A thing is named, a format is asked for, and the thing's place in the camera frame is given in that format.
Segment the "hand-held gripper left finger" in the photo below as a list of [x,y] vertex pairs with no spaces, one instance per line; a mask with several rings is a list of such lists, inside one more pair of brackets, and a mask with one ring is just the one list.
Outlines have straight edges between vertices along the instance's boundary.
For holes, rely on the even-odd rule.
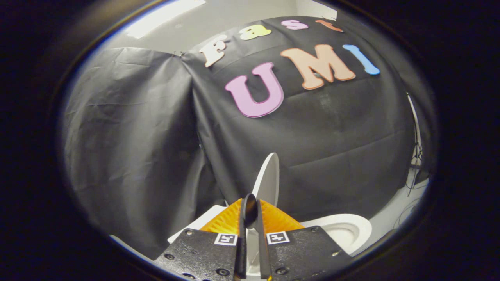
[[200,229],[183,229],[155,263],[195,281],[246,279],[247,206],[239,199]]

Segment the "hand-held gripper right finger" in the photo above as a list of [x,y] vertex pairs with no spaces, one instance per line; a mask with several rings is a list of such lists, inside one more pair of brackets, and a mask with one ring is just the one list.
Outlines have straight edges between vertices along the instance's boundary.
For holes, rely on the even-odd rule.
[[257,201],[257,215],[261,279],[318,281],[352,263],[322,227],[304,227],[264,200]]

